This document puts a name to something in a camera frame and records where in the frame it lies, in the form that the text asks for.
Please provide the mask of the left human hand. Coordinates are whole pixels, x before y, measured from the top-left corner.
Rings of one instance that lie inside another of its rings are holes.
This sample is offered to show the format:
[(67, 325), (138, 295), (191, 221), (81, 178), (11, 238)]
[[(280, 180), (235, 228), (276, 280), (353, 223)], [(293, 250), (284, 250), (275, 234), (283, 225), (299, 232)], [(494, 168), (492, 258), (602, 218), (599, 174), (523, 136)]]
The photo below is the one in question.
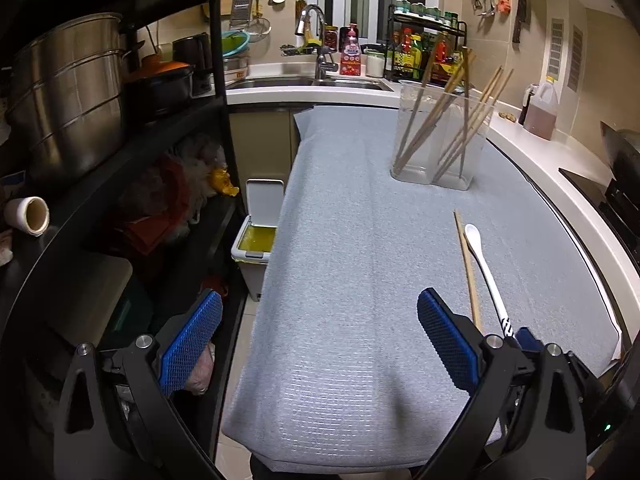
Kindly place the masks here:
[(193, 370), (186, 380), (184, 388), (190, 393), (201, 396), (206, 393), (210, 378), (212, 378), (215, 364), (215, 347), (208, 342), (203, 349), (198, 362), (196, 362)]

